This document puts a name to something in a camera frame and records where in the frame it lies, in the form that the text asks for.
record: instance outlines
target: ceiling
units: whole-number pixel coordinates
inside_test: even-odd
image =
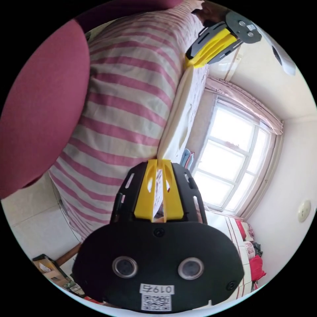
[[[317,118],[317,108],[305,79],[284,73],[271,46],[262,39],[243,44],[244,54],[230,82],[245,89],[280,119]]]

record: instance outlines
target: light switch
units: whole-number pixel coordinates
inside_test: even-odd
[[[310,213],[310,201],[304,201],[298,210],[298,220],[299,222],[304,222]]]

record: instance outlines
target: pink striped bedsheet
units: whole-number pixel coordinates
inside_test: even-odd
[[[84,110],[50,168],[73,230],[85,239],[109,223],[116,193],[133,166],[155,158],[184,54],[202,28],[185,0],[167,11],[116,20],[89,44],[91,72]],[[207,68],[195,70],[192,120]]]

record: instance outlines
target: red cushion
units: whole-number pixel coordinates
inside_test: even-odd
[[[250,260],[252,282],[258,281],[261,277],[266,275],[266,273],[262,270],[262,265],[263,260],[258,255]]]
[[[80,118],[89,81],[89,50],[72,20],[26,62],[0,120],[0,198],[45,173],[66,146]]]
[[[245,231],[244,231],[244,229],[243,229],[242,223],[241,223],[240,220],[236,220],[235,222],[236,222],[237,225],[238,225],[239,231],[240,231],[241,236],[242,236],[242,239],[243,239],[243,241],[244,241],[245,238],[247,237],[247,234],[245,233]]]

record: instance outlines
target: window pane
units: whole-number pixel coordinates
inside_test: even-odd
[[[264,156],[265,156],[265,147],[268,140],[268,134],[263,131],[262,129],[259,129],[257,142],[254,147],[254,151],[248,166],[248,171],[251,173],[256,174],[261,167]]]
[[[246,120],[217,108],[210,136],[232,143],[248,151],[253,136],[253,125]]]
[[[208,141],[198,168],[216,176],[235,181],[245,156],[215,142]]]
[[[226,206],[226,210],[229,211],[236,211],[236,208],[238,207],[238,204],[240,200],[250,191],[250,186],[254,180],[254,176],[245,173],[242,181],[237,188],[236,192],[232,196],[229,204]]]
[[[222,207],[222,203],[232,190],[232,186],[200,172],[195,173],[194,179],[202,200],[211,205]]]

